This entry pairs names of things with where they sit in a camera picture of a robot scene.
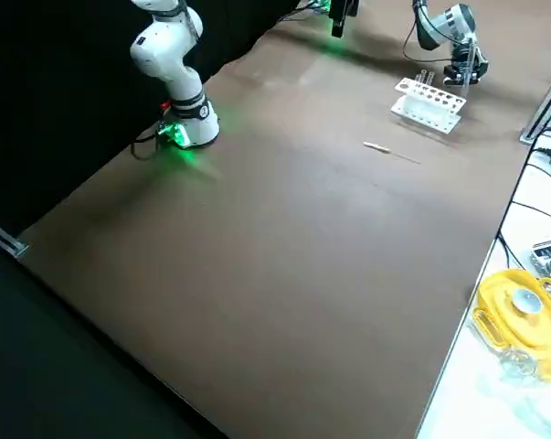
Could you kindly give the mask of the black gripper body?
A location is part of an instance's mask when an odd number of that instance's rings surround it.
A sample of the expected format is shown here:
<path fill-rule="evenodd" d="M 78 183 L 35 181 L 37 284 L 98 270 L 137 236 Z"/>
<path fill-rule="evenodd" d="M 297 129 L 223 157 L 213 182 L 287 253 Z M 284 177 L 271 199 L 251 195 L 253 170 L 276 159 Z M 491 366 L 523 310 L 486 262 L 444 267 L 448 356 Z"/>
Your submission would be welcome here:
<path fill-rule="evenodd" d="M 477 42 L 468 39 L 451 44 L 452 65 L 477 65 L 479 63 L 479 48 Z"/>

